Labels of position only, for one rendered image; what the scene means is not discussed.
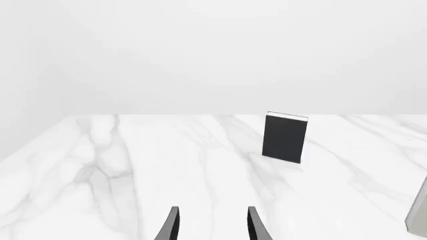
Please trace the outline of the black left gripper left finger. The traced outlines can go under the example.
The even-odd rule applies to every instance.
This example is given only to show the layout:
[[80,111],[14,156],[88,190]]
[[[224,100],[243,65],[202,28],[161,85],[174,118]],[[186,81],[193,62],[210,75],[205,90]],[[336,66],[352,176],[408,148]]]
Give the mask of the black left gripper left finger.
[[173,206],[154,240],[177,240],[179,235],[179,207]]

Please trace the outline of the grey book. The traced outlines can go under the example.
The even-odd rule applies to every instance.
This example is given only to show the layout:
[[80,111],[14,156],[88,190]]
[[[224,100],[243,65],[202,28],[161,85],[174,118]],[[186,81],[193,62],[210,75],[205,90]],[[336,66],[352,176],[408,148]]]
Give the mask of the grey book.
[[404,220],[407,232],[427,239],[427,176]]

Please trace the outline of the black standing book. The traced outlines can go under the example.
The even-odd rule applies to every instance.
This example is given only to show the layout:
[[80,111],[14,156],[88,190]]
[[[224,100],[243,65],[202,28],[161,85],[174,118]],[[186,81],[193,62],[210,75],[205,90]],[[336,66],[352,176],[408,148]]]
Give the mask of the black standing book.
[[307,125],[308,117],[268,111],[262,155],[300,164]]

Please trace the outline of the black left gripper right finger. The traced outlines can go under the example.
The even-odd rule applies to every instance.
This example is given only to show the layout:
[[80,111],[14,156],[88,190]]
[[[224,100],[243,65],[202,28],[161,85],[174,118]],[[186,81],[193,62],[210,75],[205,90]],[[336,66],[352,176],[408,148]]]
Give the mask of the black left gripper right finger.
[[248,207],[247,225],[250,240],[273,240],[254,206]]

